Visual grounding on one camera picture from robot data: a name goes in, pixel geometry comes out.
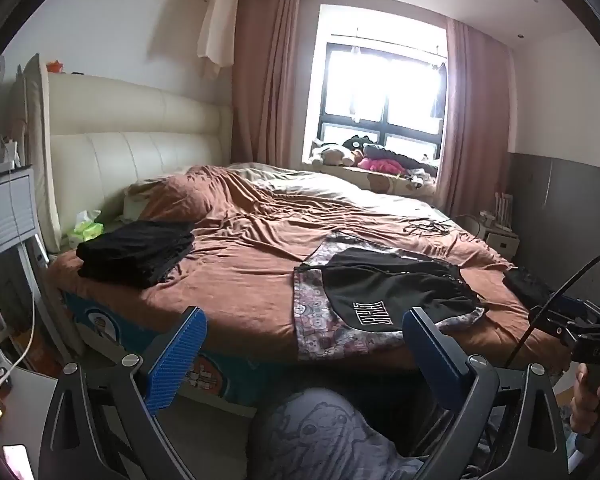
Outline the right hand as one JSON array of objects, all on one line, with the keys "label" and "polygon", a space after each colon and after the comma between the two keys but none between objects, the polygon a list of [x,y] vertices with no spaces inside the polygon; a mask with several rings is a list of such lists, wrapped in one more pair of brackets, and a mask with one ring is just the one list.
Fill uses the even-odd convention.
[{"label": "right hand", "polygon": [[576,434],[588,434],[598,421],[600,386],[592,391],[588,385],[588,367],[580,363],[573,384],[570,408],[570,427]]}]

